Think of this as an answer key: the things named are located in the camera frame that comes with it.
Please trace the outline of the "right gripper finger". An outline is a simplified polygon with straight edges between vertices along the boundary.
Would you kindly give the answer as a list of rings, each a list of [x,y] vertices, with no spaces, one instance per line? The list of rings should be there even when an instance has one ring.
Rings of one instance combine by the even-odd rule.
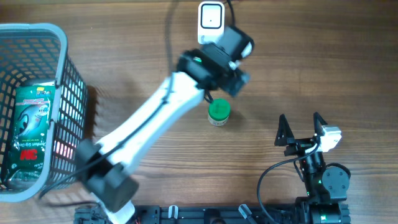
[[[279,116],[279,126],[275,137],[275,146],[287,146],[295,142],[294,135],[285,117],[285,114]]]
[[[314,131],[317,136],[324,135],[322,126],[328,123],[321,117],[319,112],[314,112],[313,114]]]

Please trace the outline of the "green lid jar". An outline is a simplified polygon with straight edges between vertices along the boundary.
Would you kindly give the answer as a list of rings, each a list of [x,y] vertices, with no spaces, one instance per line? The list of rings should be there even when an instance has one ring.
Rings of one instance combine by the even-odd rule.
[[[225,99],[213,100],[208,107],[208,120],[214,126],[223,126],[228,121],[231,106]]]

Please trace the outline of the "green 3M gloves package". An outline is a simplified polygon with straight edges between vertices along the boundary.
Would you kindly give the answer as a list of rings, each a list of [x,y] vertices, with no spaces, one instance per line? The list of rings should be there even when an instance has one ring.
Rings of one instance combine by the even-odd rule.
[[[55,90],[53,82],[16,90],[14,130],[4,178],[10,188],[27,189],[41,175]]]

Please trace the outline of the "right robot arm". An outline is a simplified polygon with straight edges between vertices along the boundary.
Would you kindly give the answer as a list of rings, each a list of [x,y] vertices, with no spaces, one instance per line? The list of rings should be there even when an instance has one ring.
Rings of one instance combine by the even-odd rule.
[[[351,172],[339,163],[327,164],[324,153],[334,149],[342,138],[339,127],[328,124],[319,113],[314,113],[314,136],[298,139],[284,114],[279,116],[275,137],[276,146],[285,146],[285,156],[295,156],[307,191],[306,197],[297,197],[292,213],[284,215],[282,223],[348,224],[351,222],[347,199]]]

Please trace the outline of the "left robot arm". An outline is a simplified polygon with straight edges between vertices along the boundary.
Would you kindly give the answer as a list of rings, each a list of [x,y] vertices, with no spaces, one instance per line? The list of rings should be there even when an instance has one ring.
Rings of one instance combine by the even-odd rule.
[[[239,63],[254,50],[253,39],[229,26],[214,42],[181,54],[176,69],[122,125],[93,143],[76,148],[77,177],[92,193],[104,219],[132,223],[131,202],[139,184],[131,177],[149,148],[181,116],[221,89],[236,96],[249,81]]]

